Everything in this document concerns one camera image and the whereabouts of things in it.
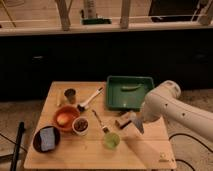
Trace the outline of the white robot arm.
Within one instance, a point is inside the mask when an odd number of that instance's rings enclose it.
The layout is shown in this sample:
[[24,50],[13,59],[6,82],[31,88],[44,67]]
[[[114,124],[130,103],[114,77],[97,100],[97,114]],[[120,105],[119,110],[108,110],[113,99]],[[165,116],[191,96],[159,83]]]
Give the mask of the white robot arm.
[[164,115],[213,142],[213,113],[179,101],[180,95],[176,82],[167,80],[159,84],[145,95],[142,121],[154,122]]

